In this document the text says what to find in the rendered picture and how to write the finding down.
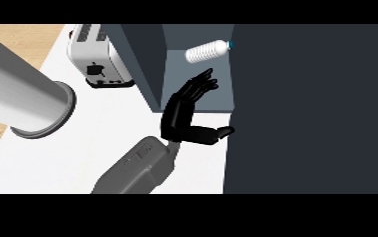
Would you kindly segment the dark grey cabinet door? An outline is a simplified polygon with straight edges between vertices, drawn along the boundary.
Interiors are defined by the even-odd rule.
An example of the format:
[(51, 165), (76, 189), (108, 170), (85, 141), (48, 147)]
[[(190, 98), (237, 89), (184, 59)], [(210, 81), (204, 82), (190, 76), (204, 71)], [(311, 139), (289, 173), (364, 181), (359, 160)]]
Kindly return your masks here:
[(378, 193), (378, 25), (240, 25), (229, 193)]

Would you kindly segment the grey cylinder with dark rim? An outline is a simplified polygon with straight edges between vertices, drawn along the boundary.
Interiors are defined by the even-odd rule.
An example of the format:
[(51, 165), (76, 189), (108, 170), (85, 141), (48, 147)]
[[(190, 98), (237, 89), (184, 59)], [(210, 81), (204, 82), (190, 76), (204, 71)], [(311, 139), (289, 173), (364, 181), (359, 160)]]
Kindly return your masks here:
[(72, 86), (49, 77), (0, 43), (0, 123), (26, 139), (51, 135), (77, 104)]

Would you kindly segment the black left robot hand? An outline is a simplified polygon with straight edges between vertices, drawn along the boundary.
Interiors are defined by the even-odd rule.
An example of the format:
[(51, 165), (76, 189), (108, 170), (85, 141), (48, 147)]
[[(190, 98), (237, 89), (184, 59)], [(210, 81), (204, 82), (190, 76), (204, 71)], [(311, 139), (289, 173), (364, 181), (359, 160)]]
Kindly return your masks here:
[(210, 128), (193, 125), (197, 101), (207, 92), (219, 88), (218, 80), (212, 78), (212, 74), (213, 69), (209, 68), (187, 81), (169, 99), (160, 128), (162, 138), (170, 142), (215, 145), (235, 132), (232, 126)]

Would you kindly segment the dark grey cabinet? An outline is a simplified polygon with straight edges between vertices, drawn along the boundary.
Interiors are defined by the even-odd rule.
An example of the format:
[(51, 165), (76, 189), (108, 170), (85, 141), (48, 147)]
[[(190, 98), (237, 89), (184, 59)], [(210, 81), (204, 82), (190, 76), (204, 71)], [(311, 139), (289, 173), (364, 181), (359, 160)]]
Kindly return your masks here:
[(191, 64), (185, 52), (216, 40), (232, 40), (232, 24), (105, 24), (104, 29), (154, 112), (172, 94), (209, 68), (219, 88), (196, 103), (200, 113), (234, 111), (229, 54)]

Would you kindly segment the white plastic water bottle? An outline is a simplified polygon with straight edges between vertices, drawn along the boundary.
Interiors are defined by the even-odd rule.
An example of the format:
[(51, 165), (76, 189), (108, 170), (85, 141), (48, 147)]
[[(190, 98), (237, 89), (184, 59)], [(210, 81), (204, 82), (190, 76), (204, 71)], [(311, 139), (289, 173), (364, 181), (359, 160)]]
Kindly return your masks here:
[(209, 42), (185, 52), (187, 61), (191, 64), (222, 57), (234, 49), (234, 42), (216, 40)]

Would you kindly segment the silver toaster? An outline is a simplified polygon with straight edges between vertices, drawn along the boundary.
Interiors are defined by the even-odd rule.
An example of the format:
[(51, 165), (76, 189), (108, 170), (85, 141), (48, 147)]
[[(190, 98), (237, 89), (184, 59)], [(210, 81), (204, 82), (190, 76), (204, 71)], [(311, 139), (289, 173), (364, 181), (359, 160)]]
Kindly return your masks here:
[(125, 88), (135, 80), (101, 24), (77, 24), (70, 33), (69, 58), (92, 88)]

